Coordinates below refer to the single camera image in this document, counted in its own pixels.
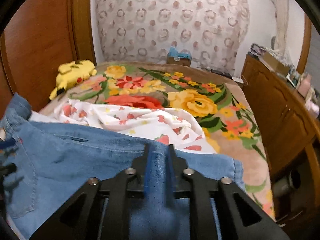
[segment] stuffed animal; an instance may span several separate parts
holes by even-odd
[[[90,60],[72,61],[62,64],[58,68],[59,74],[56,78],[55,89],[51,92],[49,99],[53,100],[68,89],[82,83],[90,76],[97,74],[94,64]]]

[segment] cardboard box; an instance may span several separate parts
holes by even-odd
[[[290,70],[289,67],[283,65],[270,53],[266,52],[263,56],[263,60],[276,72],[286,76]]]
[[[191,59],[188,58],[178,58],[175,59],[174,57],[167,57],[167,64],[176,64],[176,65],[182,65],[190,67],[191,65]]]

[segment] bedspread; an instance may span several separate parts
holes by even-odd
[[[232,80],[181,65],[106,62],[98,74],[57,97],[136,108],[181,108],[195,117],[207,142],[243,163],[247,194],[274,219],[270,176],[261,134],[241,88]]]

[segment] silver screw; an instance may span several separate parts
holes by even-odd
[[[97,185],[99,182],[98,178],[90,178],[87,180],[87,183],[90,185]]]
[[[187,168],[183,170],[183,173],[186,175],[192,175],[195,173],[195,170]]]
[[[228,185],[232,183],[232,179],[230,179],[229,177],[223,177],[220,180],[223,184]]]
[[[128,174],[128,175],[133,175],[133,174],[135,174],[137,171],[136,171],[136,169],[134,169],[134,168],[127,168],[126,170],[125,170],[125,173],[126,174]]]

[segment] denim garment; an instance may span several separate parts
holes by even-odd
[[[16,94],[0,121],[6,140],[16,140],[13,148],[0,155],[2,163],[13,162],[18,168],[4,181],[7,210],[26,239],[88,178],[108,179],[130,167],[146,143],[151,146],[148,190],[145,199],[132,201],[130,239],[189,239],[188,199],[164,204],[167,145],[75,124],[28,122],[30,113],[28,102]],[[208,178],[230,177],[244,189],[237,160],[182,151],[177,156]],[[212,206],[218,222],[214,201]],[[218,223],[217,229],[221,239]]]

